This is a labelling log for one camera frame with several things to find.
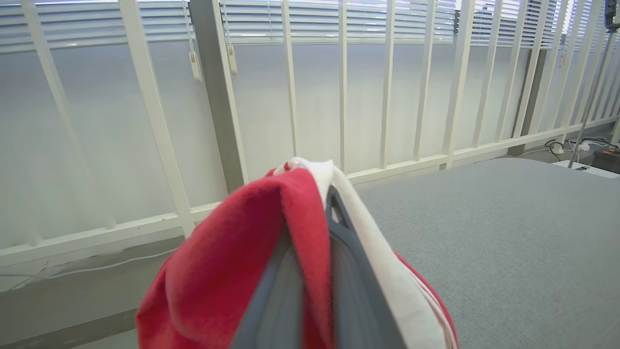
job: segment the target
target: red fleece cloth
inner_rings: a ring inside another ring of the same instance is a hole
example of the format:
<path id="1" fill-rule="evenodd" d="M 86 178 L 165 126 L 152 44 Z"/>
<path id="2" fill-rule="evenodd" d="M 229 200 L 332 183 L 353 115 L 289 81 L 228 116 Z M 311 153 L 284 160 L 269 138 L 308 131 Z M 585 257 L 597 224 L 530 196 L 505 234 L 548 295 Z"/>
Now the red fleece cloth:
<path id="1" fill-rule="evenodd" d="M 329 231 L 305 169 L 238 189 L 168 258 L 138 309 L 140 348 L 227 348 L 285 223 L 306 287 L 304 348 L 333 349 Z"/>

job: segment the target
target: cloth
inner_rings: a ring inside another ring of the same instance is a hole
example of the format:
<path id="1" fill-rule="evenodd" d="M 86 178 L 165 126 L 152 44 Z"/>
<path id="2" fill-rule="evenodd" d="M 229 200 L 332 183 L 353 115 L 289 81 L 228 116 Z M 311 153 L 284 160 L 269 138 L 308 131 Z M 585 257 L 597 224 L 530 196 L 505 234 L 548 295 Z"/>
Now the cloth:
<path id="1" fill-rule="evenodd" d="M 456 349 L 432 288 L 392 252 L 331 161 L 293 158 L 230 195 L 162 265 L 136 316 L 141 348 L 227 348 L 288 225 L 304 278 L 304 347 L 333 349 L 329 231 L 338 189 L 408 348 Z"/>

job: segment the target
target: window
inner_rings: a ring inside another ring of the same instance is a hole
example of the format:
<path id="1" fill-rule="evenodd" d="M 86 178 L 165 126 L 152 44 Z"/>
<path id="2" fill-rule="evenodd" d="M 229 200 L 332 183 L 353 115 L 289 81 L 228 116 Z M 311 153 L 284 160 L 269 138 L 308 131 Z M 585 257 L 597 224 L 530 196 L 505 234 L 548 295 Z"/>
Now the window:
<path id="1" fill-rule="evenodd" d="M 386 31 L 385 0 L 347 1 L 349 43 L 383 43 Z M 293 43 L 337 43 L 338 0 L 293 0 L 289 3 Z M 434 39 L 452 43 L 456 0 L 438 0 Z M 233 44 L 282 43 L 280 1 L 226 0 L 220 6 L 228 20 Z M 427 18 L 425 1 L 396 1 L 394 40 L 422 43 Z"/>
<path id="2" fill-rule="evenodd" d="M 187 40 L 181 1 L 140 1 L 144 32 L 150 42 Z M 37 2 L 50 48 L 126 43 L 118 1 Z M 34 50 L 18 0 L 0 0 L 0 53 Z"/>
<path id="3" fill-rule="evenodd" d="M 503 0 L 500 13 L 500 28 L 497 39 L 498 46 L 512 46 L 515 41 L 516 24 L 520 5 L 527 6 L 525 23 L 521 35 L 521 46 L 531 47 L 534 44 L 536 28 L 541 15 L 541 0 Z M 550 0 L 549 7 L 544 11 L 545 21 L 542 32 L 542 47 L 550 47 L 556 32 L 560 12 L 560 2 Z M 489 44 L 491 23 L 495 16 L 495 0 L 476 0 L 474 23 L 472 28 L 472 45 L 486 46 Z"/>
<path id="4" fill-rule="evenodd" d="M 590 14 L 591 14 L 591 7 L 592 7 L 592 0 L 585 0 L 585 4 L 583 5 L 583 16 L 581 17 L 581 19 L 579 20 L 579 22 L 576 24 L 575 21 L 578 20 L 575 18 L 575 16 L 577 15 L 577 3 L 573 4 L 572 8 L 569 9 L 570 11 L 570 24 L 567 28 L 567 41 L 569 42 L 570 40 L 575 40 L 575 51 L 580 51 L 582 49 L 582 43 L 583 43 L 583 38 L 585 36 L 585 31 L 586 31 L 586 25 L 588 23 L 588 18 L 590 18 Z M 604 16 L 605 16 L 605 7 L 601 5 L 601 7 L 596 10 L 595 9 L 595 14 L 598 15 L 598 20 L 596 21 L 596 29 L 595 29 L 595 33 L 594 33 L 594 39 L 592 40 L 592 45 L 590 47 L 590 51 L 594 52 L 595 51 L 595 47 L 596 44 L 598 42 L 599 39 L 601 39 L 601 34 L 604 35 Z"/>

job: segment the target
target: white wall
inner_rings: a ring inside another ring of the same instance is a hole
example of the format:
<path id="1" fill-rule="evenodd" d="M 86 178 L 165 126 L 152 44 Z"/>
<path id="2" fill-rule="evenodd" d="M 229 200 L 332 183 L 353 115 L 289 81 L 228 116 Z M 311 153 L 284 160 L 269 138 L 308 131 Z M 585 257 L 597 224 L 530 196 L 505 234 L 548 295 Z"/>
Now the white wall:
<path id="1" fill-rule="evenodd" d="M 412 159 L 417 114 L 420 45 L 394 47 L 392 109 L 387 130 L 388 163 Z M 487 48 L 472 47 L 469 56 L 457 149 L 471 146 L 481 95 Z M 507 77 L 510 48 L 498 48 L 494 75 L 482 131 L 482 143 L 492 141 Z M 263 176 L 292 154 L 282 46 L 236 47 L 239 74 L 233 87 L 250 179 Z M 523 83 L 527 51 L 518 60 L 508 108 L 505 138 L 510 134 Z M 311 160 L 339 157 L 339 48 L 336 45 L 293 47 L 298 98 L 300 156 Z M 383 45 L 350 45 L 348 48 L 348 149 L 349 173 L 378 167 L 383 98 Z M 423 124 L 422 156 L 441 153 L 450 96 L 454 47 L 433 48 L 427 115 Z"/>
<path id="2" fill-rule="evenodd" d="M 203 83 L 187 42 L 151 43 L 151 58 L 191 206 L 226 187 Z M 118 223 L 174 212 L 127 45 L 53 51 L 71 120 Z M 0 55 L 0 248 L 103 227 L 34 52 Z"/>

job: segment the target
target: electrical cord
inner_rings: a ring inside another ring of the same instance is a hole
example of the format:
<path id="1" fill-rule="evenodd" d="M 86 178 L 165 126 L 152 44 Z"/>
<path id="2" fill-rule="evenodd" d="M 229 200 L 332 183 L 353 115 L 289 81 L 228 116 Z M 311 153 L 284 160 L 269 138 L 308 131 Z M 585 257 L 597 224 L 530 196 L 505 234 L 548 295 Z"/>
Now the electrical cord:
<path id="1" fill-rule="evenodd" d="M 556 157 L 557 161 L 560 161 L 560 158 L 558 158 L 557 155 L 551 150 L 551 147 L 549 145 L 545 144 L 545 147 L 546 147 L 546 149 L 531 150 L 530 152 L 525 152 L 525 153 L 523 153 L 523 154 L 521 154 L 519 156 L 523 156 L 525 154 L 537 153 L 537 152 L 550 152 L 550 153 L 552 153 Z"/>
<path id="2" fill-rule="evenodd" d="M 114 268 L 116 266 L 120 266 L 120 265 L 124 265 L 124 264 L 127 264 L 127 263 L 131 263 L 131 262 L 134 262 L 134 261 L 147 260 L 147 259 L 150 259 L 150 258 L 155 258 L 155 257 L 163 256 L 163 255 L 166 255 L 168 253 L 172 253 L 174 251 L 176 251 L 176 248 L 173 248 L 173 249 L 171 249 L 169 251 L 166 251 L 166 252 L 158 253 L 157 255 L 132 258 L 130 260 L 122 261 L 122 262 L 116 263 L 116 264 L 100 266 L 98 268 L 74 270 L 74 271 L 70 271 L 68 273 L 58 274 L 58 275 L 54 275 L 54 276 L 39 276 L 39 275 L 25 274 L 25 273 L 10 273 L 10 274 L 4 274 L 3 273 L 3 274 L 0 274 L 0 277 L 26 276 L 26 277 L 29 277 L 29 278 L 38 278 L 38 279 L 49 279 L 49 280 L 51 280 L 51 279 L 58 279 L 58 278 L 62 278 L 63 276 L 67 276 L 67 275 L 78 274 L 78 273 L 86 273 L 87 271 L 97 271 L 97 270 L 110 269 L 110 268 Z"/>
<path id="3" fill-rule="evenodd" d="M 571 139 L 566 142 L 568 142 L 572 146 L 574 143 L 577 142 L 577 139 Z M 605 137 L 583 137 L 581 140 L 581 144 L 583 144 L 584 142 L 590 142 L 591 144 L 597 145 L 599 147 L 614 147 L 620 150 L 620 146 L 618 144 L 611 143 L 611 140 L 608 140 Z"/>
<path id="4" fill-rule="evenodd" d="M 559 144 L 560 147 L 562 147 L 562 149 L 564 149 L 564 144 L 560 143 L 560 142 L 556 142 L 556 140 L 554 140 L 554 139 L 552 139 L 552 140 L 550 140 L 550 141 L 548 141 L 547 143 L 544 144 L 545 147 L 549 148 L 549 151 L 553 154 L 553 156 L 556 157 L 557 161 L 561 161 L 560 157 L 557 156 L 557 154 L 553 152 L 553 149 L 552 149 L 553 144 Z"/>

